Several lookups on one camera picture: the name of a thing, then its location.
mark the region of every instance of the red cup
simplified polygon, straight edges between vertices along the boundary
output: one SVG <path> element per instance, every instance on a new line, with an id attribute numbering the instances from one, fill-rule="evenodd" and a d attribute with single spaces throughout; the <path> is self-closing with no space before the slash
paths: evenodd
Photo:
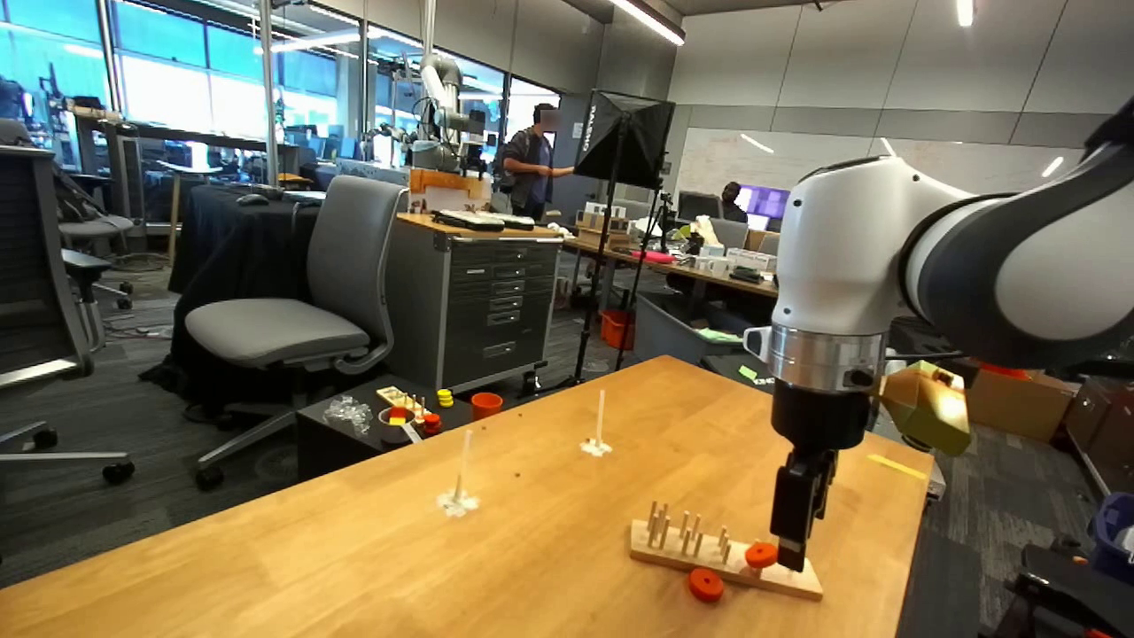
<path id="1" fill-rule="evenodd" d="M 471 415 L 474 419 L 487 419 L 487 415 L 495 415 L 504 409 L 504 399 L 501 395 L 471 395 Z"/>

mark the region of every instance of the wooden block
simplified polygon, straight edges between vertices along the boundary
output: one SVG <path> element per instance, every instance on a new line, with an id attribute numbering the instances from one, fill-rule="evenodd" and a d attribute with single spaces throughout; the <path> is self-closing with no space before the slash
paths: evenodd
<path id="1" fill-rule="evenodd" d="M 639 517 L 639 521 L 629 521 L 626 544 L 629 544 L 629 558 L 639 558 L 645 565 L 663 565 L 663 569 L 677 569 L 677 571 L 707 569 L 724 583 L 742 585 L 742 588 L 776 588 L 776 594 L 789 594 L 789 597 L 804 597 L 804 599 L 823 599 L 823 585 L 820 585 L 811 559 L 804 559 L 804 571 L 787 571 L 782 565 L 774 565 L 765 571 L 751 571 L 745 565 L 745 552 L 751 544 L 729 540 L 726 544 L 729 549 L 724 549 L 717 533 L 705 533 L 700 545 L 693 545 L 693 544 L 681 540 L 681 524 L 670 524 L 666 544 L 647 545 L 647 521 Z"/>

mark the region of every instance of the gray office chair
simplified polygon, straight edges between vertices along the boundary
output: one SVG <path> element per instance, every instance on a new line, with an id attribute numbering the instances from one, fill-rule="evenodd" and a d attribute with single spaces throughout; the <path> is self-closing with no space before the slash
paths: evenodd
<path id="1" fill-rule="evenodd" d="M 386 310 L 386 250 L 403 187 L 362 179 L 329 180 L 307 246 L 313 303 L 299 298 L 231 298 L 188 313 L 183 329 L 208 354 L 241 369 L 286 369 L 299 376 L 337 369 L 362 376 L 394 350 Z M 208 449 L 196 464 L 203 490 L 224 484 L 218 461 L 294 425 L 305 395 L 294 389 L 279 410 L 236 439 Z"/>

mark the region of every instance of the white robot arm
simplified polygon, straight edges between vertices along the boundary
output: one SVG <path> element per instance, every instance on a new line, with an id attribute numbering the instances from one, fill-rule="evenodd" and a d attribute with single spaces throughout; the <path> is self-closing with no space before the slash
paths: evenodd
<path id="1" fill-rule="evenodd" d="M 835 453 L 873 425 L 886 329 L 908 304 L 965 354 L 1072 365 L 1134 338 L 1134 102 L 1064 180 L 968 195 L 898 155 L 807 173 L 789 191 L 774 313 L 781 565 L 804 569 Z"/>

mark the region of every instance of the desk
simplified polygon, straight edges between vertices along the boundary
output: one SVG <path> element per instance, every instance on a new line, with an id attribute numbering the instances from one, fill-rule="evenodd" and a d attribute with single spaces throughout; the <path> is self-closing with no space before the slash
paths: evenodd
<path id="1" fill-rule="evenodd" d="M 113 122 L 99 109 L 77 109 L 75 113 L 75 142 L 77 142 L 77 169 L 80 173 L 99 173 L 97 167 L 97 133 L 106 134 L 106 153 L 111 153 L 111 195 L 113 211 L 119 217 L 131 217 L 146 223 L 146 167 L 142 167 L 142 142 L 203 142 L 212 148 L 244 148 L 244 153 L 266 153 L 261 139 L 231 139 L 231 134 L 208 134 L 208 133 L 183 133 L 183 128 L 158 128 L 158 124 L 142 124 L 142 122 Z M 279 153 L 279 169 L 294 169 L 299 148 L 294 145 L 277 145 Z"/>
<path id="2" fill-rule="evenodd" d="M 562 250 L 569 251 L 580 251 L 589 258 L 600 256 L 600 243 L 589 243 L 589 238 L 574 238 L 567 243 Z M 603 251 L 614 266 L 639 266 L 639 256 L 626 256 L 626 251 Z M 726 279 L 726 278 L 717 278 L 717 272 L 705 272 L 705 270 L 691 270 L 691 266 L 663 266 L 663 264 L 641 264 L 645 270 L 657 270 L 657 272 L 670 272 L 670 278 L 685 278 L 685 279 L 693 279 L 693 285 L 707 285 L 707 289 L 726 289 L 726 290 L 742 290 L 742 296 L 758 296 L 758 298 L 776 298 L 776 285 L 768 279 Z"/>
<path id="3" fill-rule="evenodd" d="M 585 458 L 596 389 L 614 458 Z M 647 501 L 768 524 L 787 445 L 768 399 L 657 360 L 474 425 L 449 521 L 459 438 L 383 453 L 75 569 L 0 588 L 0 635 L 898 635 L 929 458 L 867 438 L 843 453 L 815 530 L 827 599 L 729 588 L 626 558 Z"/>

